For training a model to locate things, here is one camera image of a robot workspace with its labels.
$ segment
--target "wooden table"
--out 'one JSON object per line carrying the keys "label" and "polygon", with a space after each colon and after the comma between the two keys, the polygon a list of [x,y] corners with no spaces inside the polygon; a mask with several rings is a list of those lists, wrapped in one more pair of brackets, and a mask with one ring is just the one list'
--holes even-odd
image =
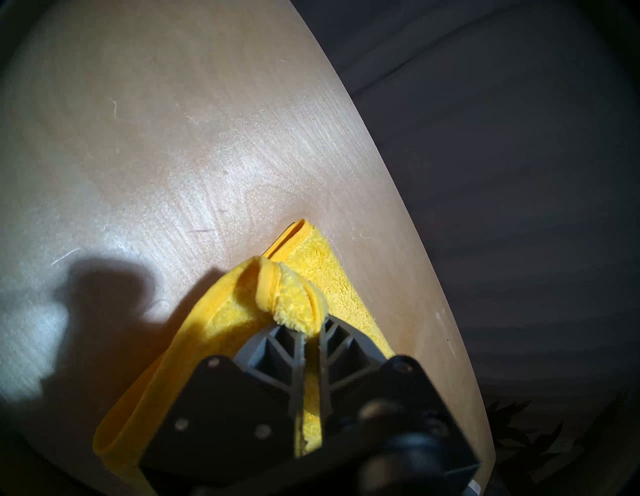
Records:
{"label": "wooden table", "polygon": [[0,393],[31,445],[133,493],[93,431],[224,271],[294,220],[494,451],[455,320],[348,94],[285,0],[68,1],[1,81]]}

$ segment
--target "scratch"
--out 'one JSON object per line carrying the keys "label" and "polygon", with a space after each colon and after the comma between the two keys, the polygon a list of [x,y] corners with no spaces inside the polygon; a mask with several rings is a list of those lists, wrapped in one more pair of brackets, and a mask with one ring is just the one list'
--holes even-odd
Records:
{"label": "scratch", "polygon": [[55,260],[50,267],[53,267],[55,264],[57,264],[60,260],[62,259],[66,259],[69,255],[71,255],[71,253],[75,253],[79,250],[80,248],[76,248],[75,250],[71,250],[70,252],[68,252],[66,255],[62,255],[58,260]]}
{"label": "scratch", "polygon": [[184,116],[185,116],[187,119],[191,120],[191,121],[192,121],[196,126],[200,127],[200,124],[198,124],[198,123],[196,122],[196,120],[195,120],[193,117],[191,117],[190,115],[187,115],[187,114],[185,114]]}
{"label": "scratch", "polygon": [[457,360],[457,359],[458,359],[458,357],[456,356],[456,352],[455,352],[455,350],[453,349],[453,346],[451,346],[451,341],[449,341],[448,339],[447,339],[447,344],[448,344],[448,345],[449,345],[449,347],[451,348],[451,353],[453,353],[453,358],[455,358],[455,359]]}
{"label": "scratch", "polygon": [[331,244],[333,245],[333,249],[338,254],[338,261],[342,262],[342,255],[340,254],[340,250],[338,250],[338,247],[335,245],[335,243],[333,242],[333,239],[331,239],[330,237],[329,237],[329,241],[331,241]]}

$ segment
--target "screw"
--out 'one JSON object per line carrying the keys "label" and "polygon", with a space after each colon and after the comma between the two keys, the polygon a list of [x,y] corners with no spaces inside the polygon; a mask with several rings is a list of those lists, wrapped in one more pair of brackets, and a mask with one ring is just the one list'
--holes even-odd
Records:
{"label": "screw", "polygon": [[255,431],[253,432],[253,435],[261,441],[269,438],[271,434],[273,434],[273,432],[267,424],[259,424],[258,426],[256,426]]}
{"label": "screw", "polygon": [[175,430],[184,432],[185,430],[187,430],[187,427],[189,427],[189,421],[184,417],[180,417],[175,421]]}
{"label": "screw", "polygon": [[408,374],[409,372],[413,372],[413,367],[406,362],[394,363],[394,369],[396,370],[396,372],[402,372],[403,374]]}

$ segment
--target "yellow microfiber cloth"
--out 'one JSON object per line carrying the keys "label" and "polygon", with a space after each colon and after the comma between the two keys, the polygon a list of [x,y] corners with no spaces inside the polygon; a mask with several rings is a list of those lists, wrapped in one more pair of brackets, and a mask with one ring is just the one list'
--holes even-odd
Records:
{"label": "yellow microfiber cloth", "polygon": [[387,358],[393,355],[328,241],[301,220],[263,256],[238,265],[205,293],[169,348],[104,417],[93,450],[118,477],[153,493],[138,462],[196,365],[209,355],[233,358],[252,335],[274,321],[308,335],[303,435],[307,452],[319,447],[315,364],[317,335],[328,313],[364,332]]}

